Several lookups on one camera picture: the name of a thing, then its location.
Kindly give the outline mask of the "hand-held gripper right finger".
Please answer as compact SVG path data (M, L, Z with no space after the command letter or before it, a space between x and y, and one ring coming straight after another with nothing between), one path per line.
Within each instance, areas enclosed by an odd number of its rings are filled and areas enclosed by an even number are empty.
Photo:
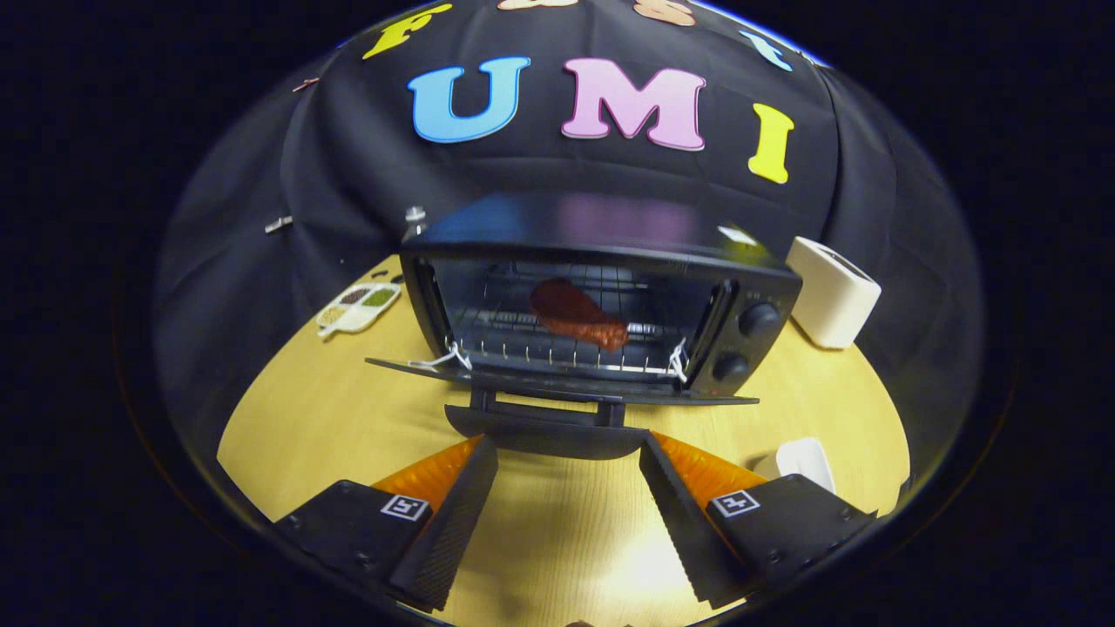
M876 520L804 475L765 479L657 431L639 467L694 595L714 610L792 586Z

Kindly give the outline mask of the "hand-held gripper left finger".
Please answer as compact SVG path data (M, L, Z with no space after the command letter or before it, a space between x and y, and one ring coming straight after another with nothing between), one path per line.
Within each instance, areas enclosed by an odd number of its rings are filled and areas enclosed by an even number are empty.
M371 485L339 480L275 528L363 594L443 610L495 475L497 448L479 435Z

